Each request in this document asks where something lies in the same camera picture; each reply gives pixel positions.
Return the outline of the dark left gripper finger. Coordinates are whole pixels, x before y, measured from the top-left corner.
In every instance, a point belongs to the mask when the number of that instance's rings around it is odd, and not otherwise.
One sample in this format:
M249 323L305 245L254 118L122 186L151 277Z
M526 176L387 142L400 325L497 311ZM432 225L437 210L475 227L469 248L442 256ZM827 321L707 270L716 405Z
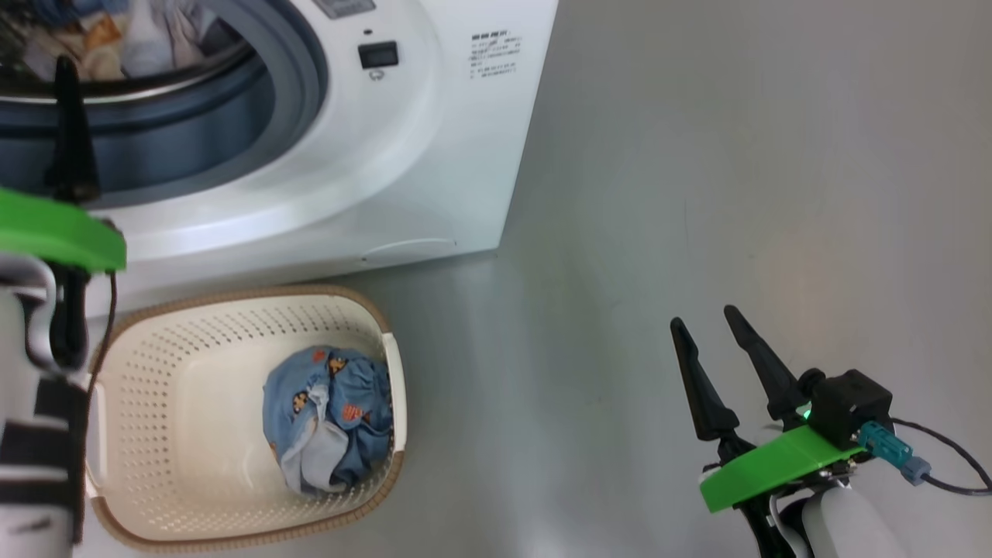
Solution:
M59 117L45 185L52 188L56 200L68 204L94 202L100 197L95 148L77 67L68 56L57 58L53 94Z

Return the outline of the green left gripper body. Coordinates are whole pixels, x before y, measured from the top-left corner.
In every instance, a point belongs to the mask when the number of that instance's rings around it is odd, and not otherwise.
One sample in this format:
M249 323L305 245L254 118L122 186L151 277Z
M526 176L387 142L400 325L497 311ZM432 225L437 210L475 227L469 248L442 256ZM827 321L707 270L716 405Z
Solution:
M126 241L78 206L1 190L1 250L87 272L126 269Z

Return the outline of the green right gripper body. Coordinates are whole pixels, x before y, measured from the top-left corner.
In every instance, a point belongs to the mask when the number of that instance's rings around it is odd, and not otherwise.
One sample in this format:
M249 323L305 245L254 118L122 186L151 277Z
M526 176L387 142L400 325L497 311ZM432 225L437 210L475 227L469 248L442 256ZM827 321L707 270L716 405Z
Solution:
M802 426L722 465L699 484L699 491L706 508L717 513L861 452L858 445L837 448Z

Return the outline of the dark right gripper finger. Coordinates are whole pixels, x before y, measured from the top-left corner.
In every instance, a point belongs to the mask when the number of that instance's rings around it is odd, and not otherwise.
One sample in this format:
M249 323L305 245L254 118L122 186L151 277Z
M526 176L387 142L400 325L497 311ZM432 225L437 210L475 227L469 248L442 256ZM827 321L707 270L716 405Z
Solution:
M734 435L739 419L733 410L724 405L715 386L709 381L699 360L697 344L684 321L678 317L670 321L670 332L698 440L715 441Z
M737 346L748 354L755 368L759 382L766 395L766 412L772 420L780 423L804 423L804 417L797 410L807 404L807 398L798 388L797 378L778 357L765 339L733 305L724 307L724 318L728 322Z

